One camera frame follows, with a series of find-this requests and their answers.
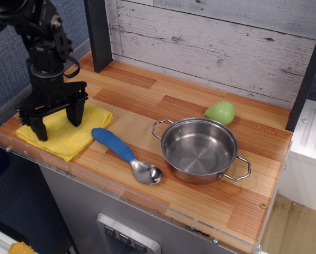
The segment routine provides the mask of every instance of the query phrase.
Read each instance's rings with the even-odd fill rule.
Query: button
[[[119,233],[120,240],[128,245],[131,245],[131,239],[126,235]]]
[[[105,232],[107,233],[107,234],[109,234],[109,235],[111,235],[111,236],[115,236],[115,231],[114,231],[114,229],[112,229],[112,228],[110,228],[109,226],[106,226],[106,225],[104,225],[104,227],[105,227]]]
[[[146,246],[145,245],[142,245],[141,243],[138,243],[138,242],[134,242],[134,245],[136,246],[136,249],[137,250],[140,250],[141,252],[143,253],[146,253]]]

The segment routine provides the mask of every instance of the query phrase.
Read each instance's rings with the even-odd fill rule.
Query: wooden countertop
[[[16,116],[0,128],[3,134],[0,142],[13,146],[23,156],[31,154],[34,161],[51,161],[51,165],[72,176],[100,185],[102,179],[120,185],[128,190],[121,195],[158,210],[161,216],[189,225],[187,230],[250,252],[249,246],[259,243],[292,137],[292,132],[285,130],[290,110],[117,61],[95,73],[91,53],[84,56],[80,64],[80,74],[69,81],[87,82],[88,101],[113,113],[114,119],[107,128],[126,142],[139,160],[149,161],[162,169],[162,182],[139,183],[127,162],[96,141],[70,164],[53,160],[52,156],[25,146],[15,135],[15,130],[21,126]],[[219,101],[230,101],[235,106],[236,116],[228,128],[237,137],[239,156],[251,162],[252,174],[239,182],[225,177],[205,185],[183,182],[168,170],[160,151],[160,140],[151,134],[152,125],[163,119],[178,121],[204,117],[205,110]],[[157,133],[162,134],[167,126],[167,123],[158,125]],[[246,172],[247,164],[236,160],[228,174],[239,177]],[[114,189],[111,184],[106,188]]]

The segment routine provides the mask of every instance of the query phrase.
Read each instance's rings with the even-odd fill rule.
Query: green object
[[[230,102],[218,102],[206,110],[205,116],[224,125],[233,121],[235,109]]]

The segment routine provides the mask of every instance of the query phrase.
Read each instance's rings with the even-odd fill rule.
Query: control panel
[[[116,238],[136,249],[138,253],[161,254],[158,242],[103,213],[98,214],[97,224],[100,234]]]

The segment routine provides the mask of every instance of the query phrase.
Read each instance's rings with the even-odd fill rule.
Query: metal spoon head
[[[164,176],[161,170],[151,163],[133,159],[130,161],[136,179],[143,184],[156,184]]]

